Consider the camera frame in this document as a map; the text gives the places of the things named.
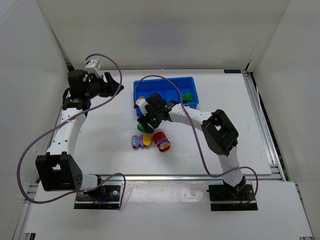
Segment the red green curved lego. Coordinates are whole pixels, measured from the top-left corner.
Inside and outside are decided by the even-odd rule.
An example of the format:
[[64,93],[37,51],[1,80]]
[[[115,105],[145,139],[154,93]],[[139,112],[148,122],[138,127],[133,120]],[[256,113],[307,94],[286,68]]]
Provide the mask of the red green curved lego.
[[140,123],[138,123],[137,124],[137,129],[140,131],[140,132],[146,132],[146,130],[145,130],[145,127],[142,125],[142,124],[140,124]]

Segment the green number two lego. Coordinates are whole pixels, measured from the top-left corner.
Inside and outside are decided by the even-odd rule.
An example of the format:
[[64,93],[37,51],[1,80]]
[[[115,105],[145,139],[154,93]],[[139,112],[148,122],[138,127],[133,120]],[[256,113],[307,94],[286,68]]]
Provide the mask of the green number two lego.
[[193,102],[193,95],[191,92],[186,92],[182,95],[182,102],[184,104],[191,104]]

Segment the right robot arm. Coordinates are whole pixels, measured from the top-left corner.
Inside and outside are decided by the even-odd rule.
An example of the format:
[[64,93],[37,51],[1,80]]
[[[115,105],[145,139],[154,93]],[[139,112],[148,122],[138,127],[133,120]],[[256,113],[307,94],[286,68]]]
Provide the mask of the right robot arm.
[[146,133],[152,134],[163,121],[181,123],[200,130],[209,149],[218,156],[226,191],[236,198],[246,184],[237,156],[239,133],[226,113],[200,111],[177,101],[166,102],[158,93],[135,101],[134,107],[141,111],[137,121]]

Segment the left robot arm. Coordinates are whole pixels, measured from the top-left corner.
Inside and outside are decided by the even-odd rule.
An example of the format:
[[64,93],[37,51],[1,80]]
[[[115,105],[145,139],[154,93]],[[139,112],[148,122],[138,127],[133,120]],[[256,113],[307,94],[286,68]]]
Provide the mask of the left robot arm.
[[35,160],[40,181],[47,192],[80,190],[84,177],[73,155],[91,100],[97,96],[112,97],[124,89],[109,72],[96,76],[81,69],[73,70],[68,73],[68,83],[62,97],[61,127],[54,131],[46,153]]

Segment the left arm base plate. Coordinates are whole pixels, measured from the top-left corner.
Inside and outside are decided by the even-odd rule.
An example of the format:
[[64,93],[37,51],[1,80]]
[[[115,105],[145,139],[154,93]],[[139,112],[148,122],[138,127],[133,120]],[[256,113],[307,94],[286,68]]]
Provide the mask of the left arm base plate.
[[106,183],[89,193],[77,193],[74,200],[76,210],[118,210],[121,203],[122,183]]

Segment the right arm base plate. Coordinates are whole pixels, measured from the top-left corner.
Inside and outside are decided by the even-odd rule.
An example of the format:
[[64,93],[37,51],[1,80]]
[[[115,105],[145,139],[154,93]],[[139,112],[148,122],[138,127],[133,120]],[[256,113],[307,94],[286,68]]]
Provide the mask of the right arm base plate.
[[258,204],[251,183],[247,183],[237,196],[223,184],[209,185],[210,210],[212,212],[257,211]]

